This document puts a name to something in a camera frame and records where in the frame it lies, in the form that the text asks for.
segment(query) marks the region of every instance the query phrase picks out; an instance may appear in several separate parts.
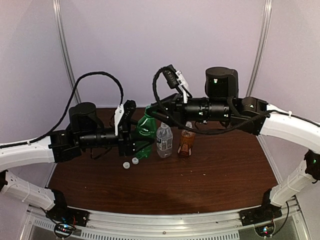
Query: wooden table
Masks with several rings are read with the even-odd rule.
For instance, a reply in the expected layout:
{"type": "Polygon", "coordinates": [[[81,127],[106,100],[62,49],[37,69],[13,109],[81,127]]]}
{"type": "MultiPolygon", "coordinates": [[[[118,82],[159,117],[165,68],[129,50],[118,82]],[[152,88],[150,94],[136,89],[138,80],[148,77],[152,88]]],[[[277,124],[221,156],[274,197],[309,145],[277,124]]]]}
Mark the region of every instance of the wooden table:
{"type": "MultiPolygon", "coordinates": [[[[106,126],[113,111],[98,109],[106,126]]],[[[137,109],[134,118],[138,120],[143,112],[137,109]]],[[[217,127],[215,122],[207,126],[217,127]]],[[[254,135],[239,130],[216,136],[197,134],[192,156],[179,158],[181,130],[172,132],[174,152],[169,158],[161,159],[154,144],[150,158],[124,169],[123,163],[132,157],[119,157],[117,148],[98,160],[84,153],[58,164],[49,187],[62,191],[72,207],[157,215],[260,205],[263,193],[277,184],[254,135]]]]}

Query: green bottle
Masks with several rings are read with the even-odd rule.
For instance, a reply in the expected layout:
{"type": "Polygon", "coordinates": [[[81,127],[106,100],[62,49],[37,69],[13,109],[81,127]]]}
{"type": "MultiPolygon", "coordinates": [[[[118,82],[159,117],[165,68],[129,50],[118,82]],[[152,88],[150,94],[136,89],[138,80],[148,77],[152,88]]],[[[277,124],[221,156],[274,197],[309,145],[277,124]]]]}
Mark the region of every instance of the green bottle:
{"type": "MultiPolygon", "coordinates": [[[[156,139],[157,136],[157,124],[155,118],[149,116],[146,111],[144,111],[144,116],[138,121],[138,124],[136,126],[135,132],[140,137],[148,137],[151,139],[156,139]]],[[[137,149],[140,149],[141,147],[145,146],[148,142],[146,141],[139,141],[136,144],[137,149]]],[[[152,152],[152,146],[149,145],[142,150],[138,151],[135,154],[135,157],[140,159],[148,158],[152,152]]]]}

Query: white wall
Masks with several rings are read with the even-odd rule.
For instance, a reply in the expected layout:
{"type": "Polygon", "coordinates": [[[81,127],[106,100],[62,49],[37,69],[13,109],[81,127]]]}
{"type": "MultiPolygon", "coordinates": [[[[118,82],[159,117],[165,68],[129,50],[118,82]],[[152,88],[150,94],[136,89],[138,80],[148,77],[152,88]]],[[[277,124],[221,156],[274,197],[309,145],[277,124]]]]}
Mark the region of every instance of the white wall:
{"type": "MultiPolygon", "coordinates": [[[[71,89],[52,1],[1,0],[0,12],[0,143],[7,143],[46,133],[61,117],[71,89]]],[[[51,169],[37,164],[12,171],[44,186],[51,169]]],[[[0,195],[1,240],[18,239],[27,206],[0,195]]]]}
{"type": "MultiPolygon", "coordinates": [[[[320,122],[320,2],[276,0],[253,96],[320,122]]],[[[307,149],[276,138],[265,141],[283,179],[307,149]]],[[[313,240],[320,235],[320,184],[298,195],[313,240]]]]}
{"type": "MultiPolygon", "coordinates": [[[[126,99],[153,103],[152,78],[173,64],[193,96],[205,96],[205,70],[234,68],[246,94],[256,56],[263,0],[61,1],[66,41],[76,77],[106,71],[122,83],[126,99]]],[[[171,94],[164,79],[159,94],[171,94]]],[[[82,101],[119,104],[115,84],[93,76],[79,85],[82,101]]]]}

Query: brown beverage bottle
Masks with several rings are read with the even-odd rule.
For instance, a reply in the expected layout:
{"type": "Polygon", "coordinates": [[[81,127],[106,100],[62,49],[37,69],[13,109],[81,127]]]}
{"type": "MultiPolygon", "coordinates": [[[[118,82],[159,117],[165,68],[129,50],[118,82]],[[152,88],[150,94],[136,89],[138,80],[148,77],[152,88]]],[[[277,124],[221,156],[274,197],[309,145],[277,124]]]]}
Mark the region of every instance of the brown beverage bottle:
{"type": "MultiPolygon", "coordinates": [[[[187,121],[185,125],[192,129],[192,123],[190,121],[187,121]]],[[[195,136],[196,134],[192,131],[182,130],[178,148],[179,157],[189,157],[192,154],[195,136]]]]}

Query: black cylinder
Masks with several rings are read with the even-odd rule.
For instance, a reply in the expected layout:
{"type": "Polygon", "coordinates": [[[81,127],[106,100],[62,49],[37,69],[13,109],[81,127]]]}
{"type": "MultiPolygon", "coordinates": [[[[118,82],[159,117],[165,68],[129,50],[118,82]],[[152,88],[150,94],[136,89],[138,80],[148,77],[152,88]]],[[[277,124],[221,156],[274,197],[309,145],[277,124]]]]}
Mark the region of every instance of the black cylinder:
{"type": "Polygon", "coordinates": [[[79,137],[80,148],[110,148],[118,146],[118,137],[115,136],[113,128],[98,129],[95,132],[81,135],[79,137]]]}
{"type": "Polygon", "coordinates": [[[226,101],[212,100],[207,97],[189,99],[184,104],[184,116],[187,121],[221,121],[230,117],[230,109],[226,101]]]}

